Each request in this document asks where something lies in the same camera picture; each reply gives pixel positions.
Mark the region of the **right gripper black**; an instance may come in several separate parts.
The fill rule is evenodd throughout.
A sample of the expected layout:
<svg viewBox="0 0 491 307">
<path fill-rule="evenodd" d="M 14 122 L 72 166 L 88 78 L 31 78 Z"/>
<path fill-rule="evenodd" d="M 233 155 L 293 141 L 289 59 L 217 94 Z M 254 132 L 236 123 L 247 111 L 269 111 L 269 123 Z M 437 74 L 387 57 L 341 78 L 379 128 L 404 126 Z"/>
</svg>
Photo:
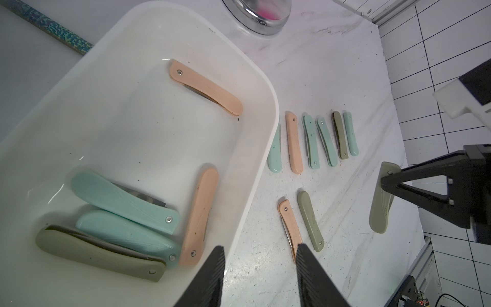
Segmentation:
<svg viewBox="0 0 491 307">
<path fill-rule="evenodd" d="M 469 145 L 381 179 L 381 188 L 394 196 L 473 231 L 477 243 L 490 245 L 490 144 Z M 418 179 L 445 176 L 446 193 L 408 185 Z"/>
</svg>

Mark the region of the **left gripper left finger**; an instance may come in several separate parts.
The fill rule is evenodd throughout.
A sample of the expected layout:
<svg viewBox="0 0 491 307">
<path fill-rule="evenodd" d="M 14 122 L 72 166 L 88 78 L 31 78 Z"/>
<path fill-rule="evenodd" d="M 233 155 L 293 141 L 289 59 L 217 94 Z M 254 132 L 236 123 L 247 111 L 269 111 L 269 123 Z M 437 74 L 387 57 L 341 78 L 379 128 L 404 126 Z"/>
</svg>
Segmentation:
<svg viewBox="0 0 491 307">
<path fill-rule="evenodd" d="M 221 306 L 225 267 L 224 248 L 222 246 L 216 246 L 188 288 L 186 288 L 180 299 L 175 303 L 175 307 Z"/>
</svg>

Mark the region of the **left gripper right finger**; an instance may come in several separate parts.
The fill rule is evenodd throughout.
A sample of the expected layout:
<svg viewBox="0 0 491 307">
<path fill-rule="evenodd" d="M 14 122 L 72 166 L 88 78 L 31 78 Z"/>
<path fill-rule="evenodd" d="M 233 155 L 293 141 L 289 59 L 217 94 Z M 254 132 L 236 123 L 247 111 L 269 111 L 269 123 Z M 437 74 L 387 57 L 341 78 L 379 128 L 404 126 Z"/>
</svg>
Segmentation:
<svg viewBox="0 0 491 307">
<path fill-rule="evenodd" d="M 302 307 L 350 306 L 306 244 L 298 245 L 295 263 Z"/>
</svg>

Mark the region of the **peach folding fruit knife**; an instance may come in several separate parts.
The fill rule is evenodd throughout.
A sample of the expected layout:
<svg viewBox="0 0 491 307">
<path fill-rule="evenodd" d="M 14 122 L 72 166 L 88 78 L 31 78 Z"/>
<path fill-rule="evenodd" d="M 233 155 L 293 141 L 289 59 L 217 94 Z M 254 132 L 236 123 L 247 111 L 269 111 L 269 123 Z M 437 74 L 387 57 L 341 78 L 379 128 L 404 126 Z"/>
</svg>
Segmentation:
<svg viewBox="0 0 491 307">
<path fill-rule="evenodd" d="M 298 119 L 290 111 L 286 112 L 285 119 L 290 167 L 294 174 L 300 175 L 304 170 L 304 166 L 299 144 Z"/>
<path fill-rule="evenodd" d="M 293 261 L 296 262 L 298 246 L 299 244 L 303 243 L 303 239 L 301 237 L 290 201 L 287 199 L 280 201 L 278 211 L 290 243 Z"/>
</svg>

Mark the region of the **olive green folding fruit knife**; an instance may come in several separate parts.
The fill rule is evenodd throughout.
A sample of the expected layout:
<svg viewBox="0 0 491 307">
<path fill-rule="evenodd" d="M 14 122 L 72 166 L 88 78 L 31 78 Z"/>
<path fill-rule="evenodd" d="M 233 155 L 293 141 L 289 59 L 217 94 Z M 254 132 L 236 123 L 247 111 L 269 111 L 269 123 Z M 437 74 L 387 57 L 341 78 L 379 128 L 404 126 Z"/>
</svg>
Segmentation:
<svg viewBox="0 0 491 307">
<path fill-rule="evenodd" d="M 338 142 L 338 151 L 340 159 L 345 160 L 349 158 L 347 141 L 345 137 L 345 131 L 343 127 L 343 119 L 338 111 L 332 113 L 332 119 L 336 131 L 336 139 Z"/>
</svg>

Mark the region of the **mint folding fruit knife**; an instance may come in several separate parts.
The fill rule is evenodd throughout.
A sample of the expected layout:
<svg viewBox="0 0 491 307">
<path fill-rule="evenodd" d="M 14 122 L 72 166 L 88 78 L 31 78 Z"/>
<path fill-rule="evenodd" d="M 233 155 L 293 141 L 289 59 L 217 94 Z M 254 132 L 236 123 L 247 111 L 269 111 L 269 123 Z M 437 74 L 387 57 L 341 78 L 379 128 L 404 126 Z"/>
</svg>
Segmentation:
<svg viewBox="0 0 491 307">
<path fill-rule="evenodd" d="M 318 170 L 320 168 L 320 162 L 318 156 L 315 121 L 310 115 L 304 113 L 303 125 L 304 125 L 304 132 L 306 135 L 306 146 L 308 152 L 309 167 L 312 170 Z"/>
<path fill-rule="evenodd" d="M 281 162 L 281 125 L 278 124 L 270 152 L 267 157 L 267 164 L 272 173 L 279 173 L 282 170 Z"/>
<path fill-rule="evenodd" d="M 348 142 L 350 153 L 353 156 L 358 156 L 359 148 L 355 137 L 354 123 L 353 123 L 353 117 L 351 112 L 345 111 L 343 113 L 343 119 L 344 119 L 347 142 Z"/>
<path fill-rule="evenodd" d="M 328 164 L 329 166 L 335 167 L 338 165 L 338 156 L 334 147 L 334 143 L 332 142 L 331 133 L 327 128 L 327 122 L 324 117 L 319 117 L 317 118 L 316 123 L 324 150 L 327 155 Z"/>
</svg>

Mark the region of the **large olive knife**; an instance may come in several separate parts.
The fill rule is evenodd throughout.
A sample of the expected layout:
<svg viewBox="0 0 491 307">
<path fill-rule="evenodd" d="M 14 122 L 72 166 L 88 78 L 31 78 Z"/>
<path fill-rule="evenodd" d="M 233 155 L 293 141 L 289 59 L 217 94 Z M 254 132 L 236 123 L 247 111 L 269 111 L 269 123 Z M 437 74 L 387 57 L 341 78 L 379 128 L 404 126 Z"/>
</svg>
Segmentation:
<svg viewBox="0 0 491 307">
<path fill-rule="evenodd" d="M 39 231 L 35 242 L 51 255 L 153 282 L 158 282 L 167 269 L 162 258 L 117 246 L 66 226 L 46 226 Z"/>
</svg>

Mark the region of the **mint knife bottom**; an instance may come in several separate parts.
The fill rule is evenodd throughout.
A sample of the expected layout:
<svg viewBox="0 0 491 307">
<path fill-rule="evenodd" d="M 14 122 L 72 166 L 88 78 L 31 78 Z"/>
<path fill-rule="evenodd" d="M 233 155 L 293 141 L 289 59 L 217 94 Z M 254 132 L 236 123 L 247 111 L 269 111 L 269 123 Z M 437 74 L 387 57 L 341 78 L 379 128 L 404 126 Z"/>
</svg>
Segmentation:
<svg viewBox="0 0 491 307">
<path fill-rule="evenodd" d="M 117 216 L 95 210 L 83 214 L 76 229 L 117 246 L 165 260 L 168 268 L 178 266 L 181 245 L 145 226 Z"/>
</svg>

